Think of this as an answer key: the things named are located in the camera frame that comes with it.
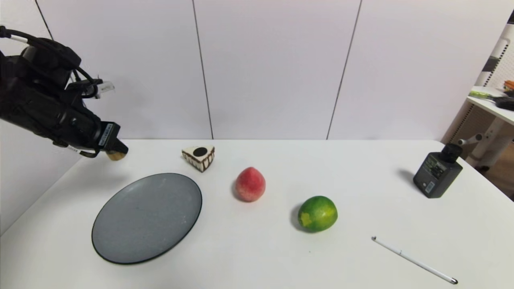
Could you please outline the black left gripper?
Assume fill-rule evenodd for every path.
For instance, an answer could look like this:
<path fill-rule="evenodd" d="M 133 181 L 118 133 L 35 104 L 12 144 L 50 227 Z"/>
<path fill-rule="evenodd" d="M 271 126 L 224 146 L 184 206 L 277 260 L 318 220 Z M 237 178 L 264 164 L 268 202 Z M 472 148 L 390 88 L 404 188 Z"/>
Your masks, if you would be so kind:
<path fill-rule="evenodd" d="M 63 147 L 88 152 L 109 151 L 109 157 L 125 157 L 127 146 L 117 138 L 120 126 L 102 121 L 84 104 L 62 105 Z"/>

